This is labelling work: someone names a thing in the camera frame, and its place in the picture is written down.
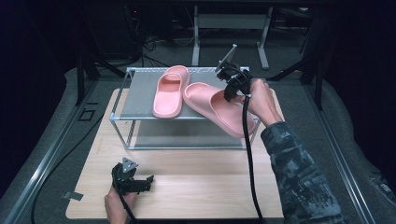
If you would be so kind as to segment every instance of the pink slide sandal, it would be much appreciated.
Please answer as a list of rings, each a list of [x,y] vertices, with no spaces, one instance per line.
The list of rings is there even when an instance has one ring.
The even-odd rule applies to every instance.
[[[218,87],[195,82],[184,90],[183,99],[189,107],[212,120],[224,132],[233,137],[243,138],[242,106],[237,103],[228,103],[223,95],[224,90]],[[254,132],[255,127],[256,121],[247,112],[249,135]]]
[[[182,92],[189,83],[187,67],[176,65],[168,68],[158,80],[152,114],[161,119],[176,117],[181,111]]]

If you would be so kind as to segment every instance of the metal frame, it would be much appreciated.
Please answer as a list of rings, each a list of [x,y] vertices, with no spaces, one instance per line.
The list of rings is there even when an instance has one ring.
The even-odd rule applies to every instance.
[[[150,70],[153,70],[153,69],[155,70],[155,69],[161,69],[161,68],[132,68],[132,67],[128,67],[127,68],[127,71],[126,71],[124,80],[122,82],[120,91],[119,91],[119,93],[117,95],[117,99],[116,99],[115,104],[113,106],[113,109],[112,109],[112,111],[110,113],[110,117],[108,118],[110,123],[114,127],[114,129],[115,129],[115,131],[116,131],[116,133],[117,133],[122,145],[124,146],[124,148],[126,150],[140,150],[140,149],[196,149],[196,148],[198,148],[198,149],[246,149],[245,141],[241,141],[241,146],[235,146],[235,147],[233,147],[233,146],[224,146],[224,147],[198,147],[198,146],[135,147],[135,146],[131,146],[131,139],[132,139],[132,137],[134,135],[134,128],[135,128],[136,123],[138,121],[141,121],[141,120],[155,119],[155,118],[136,118],[136,119],[123,118],[122,116],[116,115],[116,110],[117,110],[117,108],[119,106],[119,103],[120,103],[120,97],[122,95],[122,91],[125,89],[125,84],[126,84],[128,79],[131,79],[131,80],[133,79],[134,73],[136,72],[136,70],[139,70],[141,72],[142,71],[147,72],[147,71],[150,71]],[[213,68],[212,67],[207,67],[207,68],[193,67],[193,68],[189,68],[190,71],[198,71],[200,69],[203,69],[203,70],[206,70],[206,71],[212,71],[212,70],[214,71],[216,68],[215,67],[213,67]],[[203,120],[203,119],[206,119],[206,118],[201,117],[201,118],[195,118],[194,120]],[[120,131],[119,126],[117,125],[117,121],[121,121],[121,120],[123,120],[123,121],[125,121],[125,120],[131,121],[131,128],[130,128],[129,133],[128,133],[128,135],[126,137],[123,136],[123,134]],[[253,135],[250,136],[250,142],[252,142],[254,140],[254,137],[256,136],[256,132],[257,132],[257,130],[258,130],[260,124],[261,124],[261,122],[260,122],[260,120],[258,118],[255,118],[255,120],[257,121],[258,125],[257,125],[256,130],[254,131]]]
[[[194,7],[194,47],[191,66],[199,64],[199,28],[228,28],[228,29],[262,29],[262,37],[257,42],[262,69],[268,70],[269,64],[265,54],[264,45],[271,22],[272,8],[265,15],[238,15],[238,14],[199,14],[198,6]]]

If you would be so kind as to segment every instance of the camouflage sleeve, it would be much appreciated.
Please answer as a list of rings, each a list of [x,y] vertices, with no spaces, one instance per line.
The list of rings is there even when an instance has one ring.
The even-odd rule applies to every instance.
[[[347,223],[329,185],[286,122],[262,132],[286,223]]]

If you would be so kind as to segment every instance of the glass shelf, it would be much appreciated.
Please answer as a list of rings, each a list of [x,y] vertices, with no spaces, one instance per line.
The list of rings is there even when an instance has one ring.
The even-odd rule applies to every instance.
[[[127,68],[109,118],[125,149],[245,149],[244,139],[228,135],[184,102],[180,114],[173,119],[152,115],[157,82],[166,69]],[[226,82],[216,77],[215,69],[189,68],[190,83],[204,82],[224,89]],[[128,93],[123,93],[129,81]]]

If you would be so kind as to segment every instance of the human arm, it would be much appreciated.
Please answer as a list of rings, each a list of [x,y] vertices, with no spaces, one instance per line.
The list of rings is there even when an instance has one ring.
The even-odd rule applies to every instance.
[[[134,205],[134,199],[137,193],[132,192],[122,196],[128,206],[132,209]],[[107,213],[107,219],[110,224],[125,224],[128,218],[128,213],[124,209],[120,200],[120,195],[117,191],[111,187],[108,194],[105,196],[105,208]]]
[[[259,117],[266,129],[261,138],[271,157],[286,223],[345,223],[329,185],[300,138],[276,111],[268,84],[251,84],[247,110]],[[242,103],[244,96],[235,100]]]

